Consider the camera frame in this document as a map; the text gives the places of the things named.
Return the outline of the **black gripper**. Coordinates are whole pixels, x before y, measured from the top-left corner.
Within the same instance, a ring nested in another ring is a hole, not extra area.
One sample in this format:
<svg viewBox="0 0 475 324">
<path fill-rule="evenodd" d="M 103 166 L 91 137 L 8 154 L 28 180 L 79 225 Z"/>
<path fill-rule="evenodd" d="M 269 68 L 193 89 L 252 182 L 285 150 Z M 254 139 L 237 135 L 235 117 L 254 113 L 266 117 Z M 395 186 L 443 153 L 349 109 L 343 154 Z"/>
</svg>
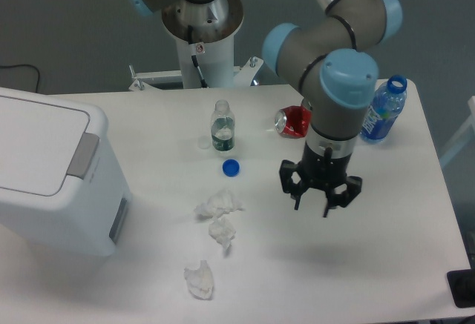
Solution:
<svg viewBox="0 0 475 324">
<path fill-rule="evenodd" d="M 326 151 L 322 156 L 305 144 L 299 163 L 283 160 L 279 168 L 281 187 L 295 201 L 294 209 L 299 209 L 301 197 L 309 188 L 325 191 L 327 204 L 323 217 L 327 217 L 330 210 L 346 208 L 362 189 L 361 177 L 347 176 L 350 157 L 334 159 Z"/>
</svg>

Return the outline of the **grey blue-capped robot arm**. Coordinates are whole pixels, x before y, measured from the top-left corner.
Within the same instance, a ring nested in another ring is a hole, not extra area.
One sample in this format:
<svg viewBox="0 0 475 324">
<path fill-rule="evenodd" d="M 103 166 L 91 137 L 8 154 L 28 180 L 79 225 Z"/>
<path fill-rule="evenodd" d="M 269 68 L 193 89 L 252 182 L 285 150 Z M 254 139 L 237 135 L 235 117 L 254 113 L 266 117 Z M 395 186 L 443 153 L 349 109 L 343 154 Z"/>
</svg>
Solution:
<svg viewBox="0 0 475 324">
<path fill-rule="evenodd" d="M 280 24 L 266 36 L 266 65 L 298 91 L 311 108 L 304 153 L 283 161 L 282 189 L 295 201 L 310 188 L 321 190 L 327 210 L 348 206 L 362 181 L 347 165 L 373 100 L 379 69 L 367 49 L 401 27 L 399 0 L 316 0 L 325 13 L 303 30 Z M 143 15 L 161 13 L 175 39 L 183 86 L 231 87 L 234 36 L 243 22 L 240 0 L 131 0 Z"/>
</svg>

